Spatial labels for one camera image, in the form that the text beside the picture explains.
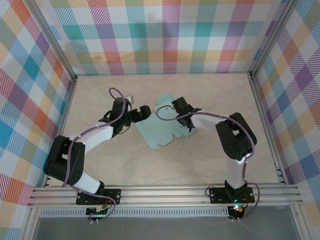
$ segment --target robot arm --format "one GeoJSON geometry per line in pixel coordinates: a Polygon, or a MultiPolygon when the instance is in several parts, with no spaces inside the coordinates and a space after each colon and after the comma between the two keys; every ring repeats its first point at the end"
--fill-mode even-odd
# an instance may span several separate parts
{"type": "MultiPolygon", "coordinates": [[[[95,195],[105,195],[104,183],[92,178],[84,171],[85,154],[100,143],[107,141],[117,134],[120,134],[123,127],[129,127],[131,123],[137,123],[147,119],[151,115],[151,110],[148,106],[140,107],[140,112],[137,109],[129,110],[133,102],[129,99],[125,100],[125,106],[121,97],[116,98],[113,102],[112,110],[108,111],[102,119],[96,124],[97,128],[86,133],[78,139],[71,149],[70,156],[70,171],[67,184],[74,186],[82,191],[95,195]],[[111,121],[118,118],[125,107],[122,117],[111,125],[111,121]]],[[[67,159],[65,155],[68,154],[70,144],[76,136],[65,137],[57,136],[52,144],[47,160],[44,165],[44,173],[64,181],[67,173],[67,159]]]]}
{"type": "MultiPolygon", "coordinates": [[[[252,154],[253,146],[247,135],[238,125],[228,119],[200,114],[205,111],[200,108],[193,108],[190,104],[187,104],[183,97],[173,101],[172,106],[178,113],[178,117],[188,113],[199,113],[180,118],[178,121],[183,126],[187,126],[190,130],[192,128],[202,128],[218,133],[223,150],[228,156],[228,176],[224,183],[225,193],[231,201],[236,200],[248,186],[243,179],[243,166],[246,158],[252,154]]],[[[257,144],[256,136],[240,113],[236,112],[229,118],[242,125],[252,138],[253,143],[257,144]]]]}

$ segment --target metal bar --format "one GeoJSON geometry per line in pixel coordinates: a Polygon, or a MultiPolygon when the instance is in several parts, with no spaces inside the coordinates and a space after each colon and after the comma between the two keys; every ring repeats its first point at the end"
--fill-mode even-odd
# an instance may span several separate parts
{"type": "Polygon", "coordinates": [[[281,13],[281,17],[277,21],[276,26],[274,27],[273,31],[271,32],[265,47],[262,49],[261,54],[259,55],[255,66],[252,69],[252,75],[257,76],[258,72],[262,68],[267,56],[269,55],[272,47],[274,46],[275,42],[277,41],[279,35],[281,34],[282,30],[284,29],[291,13],[295,9],[298,0],[287,0],[286,5],[281,13]]]}
{"type": "MultiPolygon", "coordinates": [[[[210,204],[205,190],[208,185],[161,185],[161,186],[112,186],[122,189],[121,202],[117,207],[209,207],[230,206],[230,204],[210,204]]],[[[70,187],[35,188],[29,201],[29,207],[83,207],[76,205],[76,192],[70,187]]],[[[280,206],[302,204],[302,198],[295,185],[261,184],[260,205],[280,206]]]]}
{"type": "Polygon", "coordinates": [[[31,208],[29,212],[26,214],[26,218],[24,219],[25,227],[21,228],[21,232],[19,234],[19,240],[30,240],[33,239],[35,234],[38,218],[40,215],[40,208],[31,208]]]}
{"type": "Polygon", "coordinates": [[[35,0],[24,0],[24,3],[28,7],[29,11],[32,13],[32,16],[34,17],[35,21],[38,23],[39,27],[41,28],[43,35],[45,36],[46,40],[49,42],[50,46],[52,47],[58,60],[61,62],[62,66],[66,68],[68,75],[73,80],[75,80],[76,74],[72,69],[70,62],[68,61],[64,51],[61,49],[54,33],[52,32],[50,26],[48,25],[47,20],[42,14],[38,4],[35,2],[35,0]]]}
{"type": "Polygon", "coordinates": [[[262,44],[262,41],[265,38],[266,32],[268,31],[269,26],[273,20],[273,17],[276,15],[278,8],[280,7],[280,4],[281,4],[281,0],[273,1],[272,5],[270,7],[270,10],[268,11],[268,15],[267,15],[268,17],[265,19],[263,26],[261,27],[260,33],[255,40],[255,44],[252,46],[252,51],[251,51],[250,57],[248,58],[248,61],[245,64],[245,68],[244,68],[245,72],[251,70],[256,53],[257,53],[260,45],[262,44]]]}
{"type": "Polygon", "coordinates": [[[305,206],[292,205],[291,210],[300,238],[303,240],[317,240],[306,214],[305,206]]]}
{"type": "MultiPolygon", "coordinates": [[[[261,188],[297,188],[296,185],[285,185],[282,183],[257,183],[261,188]]],[[[215,188],[224,188],[223,183],[208,183],[208,184],[172,184],[172,185],[108,185],[106,189],[122,189],[122,190],[150,190],[150,189],[165,189],[165,190],[178,190],[178,189],[203,189],[205,190],[208,186],[213,186],[215,188]]],[[[249,184],[249,187],[255,188],[253,184],[249,184]]],[[[46,188],[36,187],[33,192],[38,191],[74,191],[71,187],[61,187],[61,186],[50,186],[46,188]]]]}
{"type": "Polygon", "coordinates": [[[261,96],[259,95],[257,85],[255,83],[254,78],[252,77],[252,75],[249,72],[247,75],[248,75],[249,83],[250,83],[250,86],[252,89],[255,104],[256,104],[256,107],[257,107],[257,110],[258,110],[258,113],[259,113],[259,116],[260,116],[260,119],[262,122],[262,127],[264,130],[265,136],[266,136],[266,140],[268,142],[269,149],[271,151],[274,165],[276,168],[278,168],[281,171],[284,183],[288,184],[289,181],[288,181],[288,178],[285,174],[285,168],[281,162],[280,155],[279,155],[277,145],[276,145],[276,141],[275,141],[274,136],[271,131],[271,126],[270,126],[269,121],[265,115],[264,106],[262,104],[262,99],[261,99],[261,96]]]}
{"type": "Polygon", "coordinates": [[[72,58],[72,65],[74,69],[76,70],[77,74],[84,74],[83,68],[79,62],[79,59],[77,58],[77,55],[75,53],[74,48],[71,46],[71,43],[69,41],[69,38],[62,26],[61,21],[59,20],[54,7],[52,6],[51,0],[42,0],[42,4],[44,6],[44,9],[46,10],[46,13],[48,14],[48,17],[52,21],[53,25],[55,26],[57,32],[60,35],[60,42],[62,42],[63,49],[66,53],[70,55],[72,58]]]}
{"type": "MultiPolygon", "coordinates": [[[[60,125],[59,125],[58,136],[59,136],[59,135],[62,135],[62,134],[64,133],[65,126],[66,126],[67,119],[68,119],[68,115],[69,115],[70,108],[71,108],[71,103],[72,103],[72,100],[73,100],[74,95],[75,95],[77,83],[78,83],[78,81],[77,81],[77,79],[75,79],[75,81],[73,81],[73,83],[72,83],[72,85],[71,85],[71,90],[70,90],[69,98],[68,98],[68,100],[67,100],[65,109],[64,109],[63,114],[62,114],[62,120],[61,120],[61,123],[60,123],[60,125]]],[[[42,182],[42,186],[43,186],[44,188],[47,186],[48,178],[49,178],[48,175],[45,175],[45,176],[44,176],[44,179],[43,179],[43,182],[42,182]]]]}

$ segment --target gray floor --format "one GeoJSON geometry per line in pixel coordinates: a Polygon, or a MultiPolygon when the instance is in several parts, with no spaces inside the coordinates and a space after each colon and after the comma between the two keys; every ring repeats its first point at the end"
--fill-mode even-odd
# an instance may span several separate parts
{"type": "MultiPolygon", "coordinates": [[[[80,76],[65,136],[94,126],[112,108],[110,87],[116,87],[124,95],[133,95],[134,108],[149,105],[153,109],[156,98],[170,92],[175,98],[183,96],[194,108],[210,113],[241,113],[258,142],[246,179],[257,183],[278,182],[246,74],[80,76]]],[[[223,183],[227,176],[226,157],[218,135],[204,129],[152,150],[132,126],[125,134],[92,149],[85,157],[85,171],[106,185],[223,183]]],[[[50,185],[61,185],[61,182],[51,180],[50,185]]]]}
{"type": "Polygon", "coordinates": [[[298,240],[290,206],[261,206],[244,224],[227,217],[40,218],[33,240],[298,240]]]}

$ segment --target plaid fabric backdrop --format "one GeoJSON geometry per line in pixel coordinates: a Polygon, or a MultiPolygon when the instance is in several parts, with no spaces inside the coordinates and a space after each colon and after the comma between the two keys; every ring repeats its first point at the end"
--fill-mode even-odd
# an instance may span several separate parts
{"type": "Polygon", "coordinates": [[[251,63],[251,66],[250,66],[249,71],[251,71],[251,70],[253,69],[253,67],[255,66],[255,64],[256,64],[256,62],[257,62],[257,60],[258,60],[258,57],[259,57],[260,54],[261,54],[261,51],[262,51],[262,50],[264,49],[264,47],[266,46],[266,43],[267,43],[267,41],[268,41],[268,39],[269,39],[272,31],[274,30],[274,27],[277,25],[277,22],[278,22],[278,20],[279,20],[279,18],[280,18],[280,16],[281,16],[281,14],[283,13],[283,10],[284,10],[284,8],[285,8],[285,6],[286,6],[286,3],[287,3],[287,0],[281,0],[281,3],[280,3],[280,5],[279,5],[276,13],[275,13],[275,15],[273,16],[273,19],[272,19],[272,21],[271,21],[271,23],[270,23],[267,31],[266,31],[265,34],[264,34],[264,37],[263,37],[263,39],[262,39],[262,41],[261,41],[261,44],[260,44],[258,50],[257,50],[256,53],[255,53],[255,56],[254,56],[254,58],[253,58],[253,61],[252,61],[252,63],[251,63]]]}
{"type": "Polygon", "coordinates": [[[258,74],[291,184],[320,239],[320,0],[300,0],[258,74]]]}
{"type": "Polygon", "coordinates": [[[20,232],[71,80],[22,0],[0,0],[0,240],[20,232]]]}
{"type": "Polygon", "coordinates": [[[74,71],[86,75],[246,72],[283,6],[281,0],[37,2],[74,71]]]}

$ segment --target marble surface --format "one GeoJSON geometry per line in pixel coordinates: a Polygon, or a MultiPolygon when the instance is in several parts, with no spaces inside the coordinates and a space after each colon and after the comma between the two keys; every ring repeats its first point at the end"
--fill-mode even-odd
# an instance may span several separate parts
{"type": "MultiPolygon", "coordinates": [[[[93,126],[112,108],[108,89],[134,96],[133,108],[155,106],[165,92],[183,96],[194,108],[231,115],[239,112],[257,137],[256,154],[247,166],[246,179],[277,183],[272,155],[246,74],[153,74],[80,76],[64,130],[65,136],[93,126]]],[[[210,184],[227,177],[227,156],[218,134],[204,129],[188,138],[174,137],[152,150],[134,125],[105,141],[85,156],[85,171],[106,185],[210,184]]],[[[61,182],[51,180],[50,185],[61,182]]]]}

